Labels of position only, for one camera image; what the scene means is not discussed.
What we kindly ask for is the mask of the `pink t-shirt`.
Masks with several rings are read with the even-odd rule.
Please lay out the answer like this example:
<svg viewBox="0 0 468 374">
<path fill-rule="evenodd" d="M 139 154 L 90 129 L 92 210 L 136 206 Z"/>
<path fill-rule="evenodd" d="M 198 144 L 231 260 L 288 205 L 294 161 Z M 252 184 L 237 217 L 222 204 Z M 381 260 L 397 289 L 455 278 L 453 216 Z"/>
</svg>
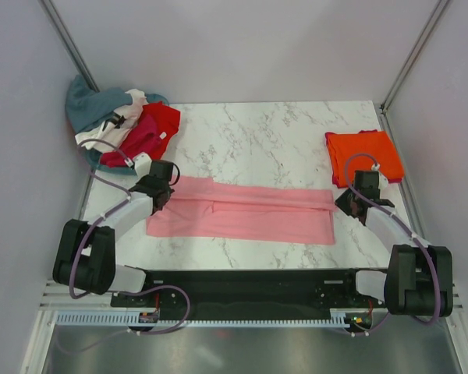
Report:
<svg viewBox="0 0 468 374">
<path fill-rule="evenodd" d="M 147 235 L 334 245 L 335 210 L 329 190 L 231 185 L 183 176 L 164 209 L 148 218 Z"/>
</svg>

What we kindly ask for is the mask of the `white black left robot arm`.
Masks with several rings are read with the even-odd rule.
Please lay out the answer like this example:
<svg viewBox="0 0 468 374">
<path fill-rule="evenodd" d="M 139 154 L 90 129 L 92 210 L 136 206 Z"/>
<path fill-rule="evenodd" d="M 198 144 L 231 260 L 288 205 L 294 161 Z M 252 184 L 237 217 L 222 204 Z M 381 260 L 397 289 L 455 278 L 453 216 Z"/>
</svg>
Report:
<svg viewBox="0 0 468 374">
<path fill-rule="evenodd" d="M 145 272 L 117 263 L 116 243 L 136 224 L 163 210 L 180 179 L 180 170 L 170 161 L 136 162 L 134 166 L 139 180 L 131 189 L 105 181 L 122 190 L 124 200 L 92 221 L 71 219 L 62 230 L 52 276 L 69 288 L 73 299 L 103 295 L 117 287 L 138 306 L 154 301 L 156 289 L 145 281 Z"/>
</svg>

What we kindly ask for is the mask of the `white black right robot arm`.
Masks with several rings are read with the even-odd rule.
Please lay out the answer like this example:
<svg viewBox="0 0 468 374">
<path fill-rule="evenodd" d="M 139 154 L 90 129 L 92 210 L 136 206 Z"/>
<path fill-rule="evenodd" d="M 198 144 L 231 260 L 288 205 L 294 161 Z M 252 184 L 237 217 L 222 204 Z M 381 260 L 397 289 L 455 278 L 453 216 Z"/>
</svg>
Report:
<svg viewBox="0 0 468 374">
<path fill-rule="evenodd" d="M 352 185 L 335 201 L 381 241 L 389 253 L 385 270 L 359 270 L 342 286 L 343 301 L 362 305 L 369 297 L 385 303 L 392 315 L 448 317 L 453 310 L 452 254 L 419 237 L 381 198 L 380 173 L 356 171 Z"/>
</svg>

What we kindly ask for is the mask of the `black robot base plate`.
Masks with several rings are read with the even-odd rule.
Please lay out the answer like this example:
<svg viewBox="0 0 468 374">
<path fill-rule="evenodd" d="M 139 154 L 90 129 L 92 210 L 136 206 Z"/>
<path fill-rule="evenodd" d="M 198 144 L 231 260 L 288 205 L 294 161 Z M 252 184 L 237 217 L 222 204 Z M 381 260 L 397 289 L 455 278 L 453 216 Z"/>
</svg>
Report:
<svg viewBox="0 0 468 374">
<path fill-rule="evenodd" d="M 143 296 L 115 295 L 113 307 L 157 307 L 180 320 L 325 317 L 333 309 L 379 309 L 383 303 L 356 291 L 355 269 L 328 270 L 153 270 Z"/>
</svg>

